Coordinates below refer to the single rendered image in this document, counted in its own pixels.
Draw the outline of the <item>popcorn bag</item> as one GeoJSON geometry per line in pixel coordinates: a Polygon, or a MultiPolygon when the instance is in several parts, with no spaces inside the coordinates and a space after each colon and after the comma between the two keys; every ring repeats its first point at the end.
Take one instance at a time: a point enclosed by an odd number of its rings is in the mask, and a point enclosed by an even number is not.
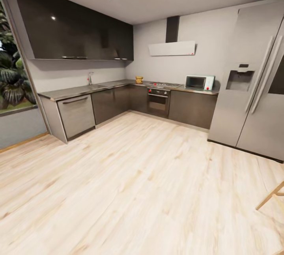
{"type": "Polygon", "coordinates": [[[136,83],[143,83],[143,77],[137,76],[136,83]]]}

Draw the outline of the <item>microwave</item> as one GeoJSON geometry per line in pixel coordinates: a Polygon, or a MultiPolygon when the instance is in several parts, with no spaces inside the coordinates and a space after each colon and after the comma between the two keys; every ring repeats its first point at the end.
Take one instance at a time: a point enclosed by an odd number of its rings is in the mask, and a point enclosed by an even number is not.
{"type": "Polygon", "coordinates": [[[215,75],[187,75],[185,88],[212,90],[215,80],[215,75]]]}

